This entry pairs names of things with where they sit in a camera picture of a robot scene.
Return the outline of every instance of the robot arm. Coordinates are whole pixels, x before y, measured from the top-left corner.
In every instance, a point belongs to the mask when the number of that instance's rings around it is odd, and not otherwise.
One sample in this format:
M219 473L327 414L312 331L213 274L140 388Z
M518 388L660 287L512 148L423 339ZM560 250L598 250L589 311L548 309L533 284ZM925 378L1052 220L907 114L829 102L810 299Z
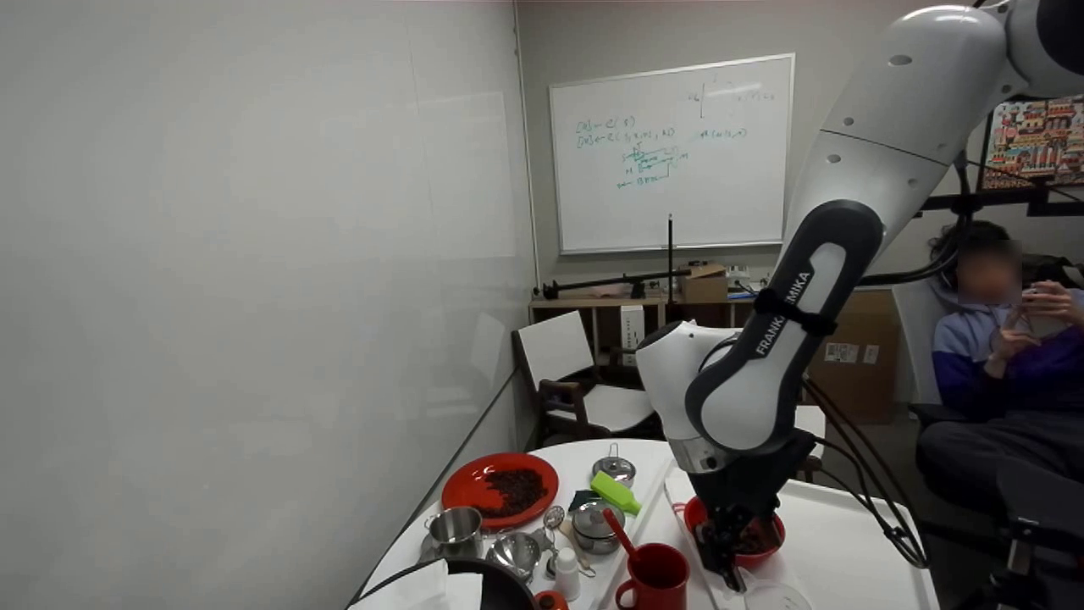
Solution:
M716 520L700 557L725 568L735 529L767 516L785 467L810 455L813 439L794 429L801 378L878 250L997 102L1084 92L1080 39L1080 0L925 5L895 20L817 134L794 188L796 230L745 327L684 320L639 346L643 388Z

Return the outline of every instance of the wall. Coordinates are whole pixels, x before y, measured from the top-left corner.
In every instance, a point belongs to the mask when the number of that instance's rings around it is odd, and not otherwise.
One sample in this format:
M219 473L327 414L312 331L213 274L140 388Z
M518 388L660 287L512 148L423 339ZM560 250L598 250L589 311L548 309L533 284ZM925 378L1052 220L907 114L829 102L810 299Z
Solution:
M533 143L533 192L537 192L537 282L551 278L601 278L616 271L664 271L664 254L616 254L616 256L563 256L560 254L560 207L548 137L548 83L655 71L673 65L705 65L728 56L757 56L796 49L796 114L790 146L790 179L803 168L813 134L827 118L838 92L878 39L878 32L900 12L927 5L931 0L527 0L527 108ZM883 268L925 265L925 245L944 223L931 213L907 228L895 248L878 262ZM1052 220L1014 220L1025 240L1041 237L1052 248ZM691 250L687 256L723 256L767 274L777 248L759 250Z
M512 17L0 5L0 607L341 607L523 448Z

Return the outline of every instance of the whiteboard writing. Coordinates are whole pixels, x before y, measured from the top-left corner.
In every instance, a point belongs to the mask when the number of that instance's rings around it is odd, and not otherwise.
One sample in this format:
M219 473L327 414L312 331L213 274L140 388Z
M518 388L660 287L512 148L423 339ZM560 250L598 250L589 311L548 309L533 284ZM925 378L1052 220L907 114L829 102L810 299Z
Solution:
M566 254L784 240L794 54L557 83Z

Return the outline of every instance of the white chair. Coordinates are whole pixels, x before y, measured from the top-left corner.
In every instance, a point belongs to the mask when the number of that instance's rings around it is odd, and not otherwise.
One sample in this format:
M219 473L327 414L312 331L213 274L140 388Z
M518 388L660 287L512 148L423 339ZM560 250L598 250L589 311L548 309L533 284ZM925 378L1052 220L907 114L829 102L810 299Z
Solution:
M594 348L586 342L584 316L566 311L523 326L515 331L523 361L530 370L537 401L541 407L541 427L575 423L572 436L635 435L655 415L643 388L610 387L610 384L571 384L571 375L598 370Z

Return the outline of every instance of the man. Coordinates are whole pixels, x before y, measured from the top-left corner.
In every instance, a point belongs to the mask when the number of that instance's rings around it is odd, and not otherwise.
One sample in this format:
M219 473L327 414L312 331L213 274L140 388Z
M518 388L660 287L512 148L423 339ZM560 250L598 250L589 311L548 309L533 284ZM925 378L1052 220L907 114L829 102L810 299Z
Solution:
M918 436L927 488L985 516L1026 516L1084 540L1084 290L1036 282L1014 311L964 309L936 327L942 419ZM1048 603L1080 580L1044 571Z

